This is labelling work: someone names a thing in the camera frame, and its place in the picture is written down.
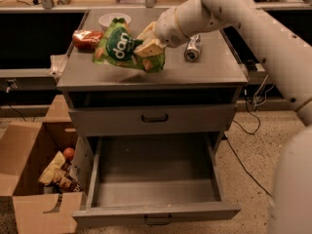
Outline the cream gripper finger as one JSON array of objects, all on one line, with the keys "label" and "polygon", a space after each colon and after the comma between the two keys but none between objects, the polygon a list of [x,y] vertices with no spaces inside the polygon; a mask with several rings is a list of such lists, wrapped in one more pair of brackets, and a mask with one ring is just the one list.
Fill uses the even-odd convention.
[{"label": "cream gripper finger", "polygon": [[160,55],[163,50],[164,45],[160,41],[157,39],[150,39],[137,46],[134,53],[141,58],[147,58]]}]

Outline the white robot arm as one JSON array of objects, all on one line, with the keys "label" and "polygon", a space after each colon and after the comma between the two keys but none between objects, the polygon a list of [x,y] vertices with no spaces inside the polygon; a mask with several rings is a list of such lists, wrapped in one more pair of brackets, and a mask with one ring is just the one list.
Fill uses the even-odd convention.
[{"label": "white robot arm", "polygon": [[312,234],[312,48],[254,0],[188,0],[151,22],[140,37],[176,48],[189,37],[232,25],[305,125],[282,151],[267,234]]}]

